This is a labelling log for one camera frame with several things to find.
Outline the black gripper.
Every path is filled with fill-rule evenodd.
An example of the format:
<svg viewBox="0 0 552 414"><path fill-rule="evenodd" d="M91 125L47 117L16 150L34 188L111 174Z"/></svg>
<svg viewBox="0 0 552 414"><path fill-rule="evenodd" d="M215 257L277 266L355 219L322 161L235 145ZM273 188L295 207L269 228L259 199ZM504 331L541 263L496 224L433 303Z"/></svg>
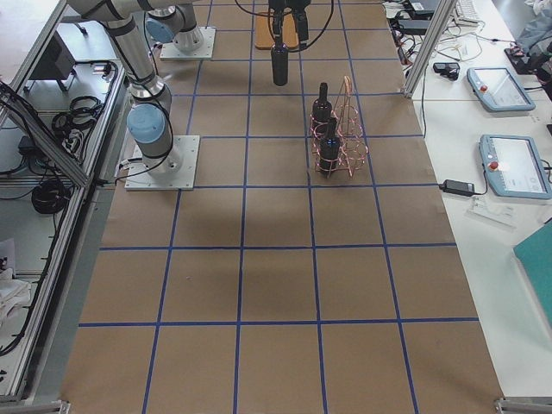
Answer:
<svg viewBox="0 0 552 414"><path fill-rule="evenodd" d="M283 25L285 20L285 9L287 8L285 0L268 1L268 20L270 30L276 47L282 47Z"/></svg>
<svg viewBox="0 0 552 414"><path fill-rule="evenodd" d="M289 1L289 9L292 11L292 18L300 43L306 43L309 40L309 23L306 9L310 4L310 0Z"/></svg>

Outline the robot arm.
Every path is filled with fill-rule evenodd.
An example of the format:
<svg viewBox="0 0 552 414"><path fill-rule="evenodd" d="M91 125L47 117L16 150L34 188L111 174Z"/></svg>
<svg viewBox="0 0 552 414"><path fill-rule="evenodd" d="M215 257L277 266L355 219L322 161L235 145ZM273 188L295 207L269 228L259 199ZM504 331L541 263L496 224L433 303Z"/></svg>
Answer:
<svg viewBox="0 0 552 414"><path fill-rule="evenodd" d="M133 107L126 126L141 151L142 177L162 179L168 187L179 175L184 155L170 121L172 93L157 74L149 38L172 43L182 53L204 44L191 1L71 1L86 21L99 23L110 38L129 80Z"/></svg>
<svg viewBox="0 0 552 414"><path fill-rule="evenodd" d="M286 56L290 44L285 39L285 22L292 11L288 1L270 1L266 12L255 12L236 3L242 12L260 21L270 38L267 47L272 54ZM161 48L163 60L209 60L214 53L216 29L198 25L191 1L154 9L144 14L145 36Z"/></svg>

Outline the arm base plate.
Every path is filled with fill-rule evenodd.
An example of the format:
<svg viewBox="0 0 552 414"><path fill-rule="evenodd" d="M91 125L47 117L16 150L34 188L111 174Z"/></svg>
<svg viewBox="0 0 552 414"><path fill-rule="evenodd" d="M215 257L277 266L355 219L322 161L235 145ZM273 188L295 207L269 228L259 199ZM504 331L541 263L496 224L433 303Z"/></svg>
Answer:
<svg viewBox="0 0 552 414"><path fill-rule="evenodd" d="M175 135L172 151L160 166L148 172L149 167L157 164L150 159L130 165L130 178L125 180L124 188L129 191L192 190L199 146L199 135Z"/></svg>
<svg viewBox="0 0 552 414"><path fill-rule="evenodd" d="M161 49L162 60L210 60L212 58L216 29L196 26L185 32L178 32L171 43Z"/></svg>

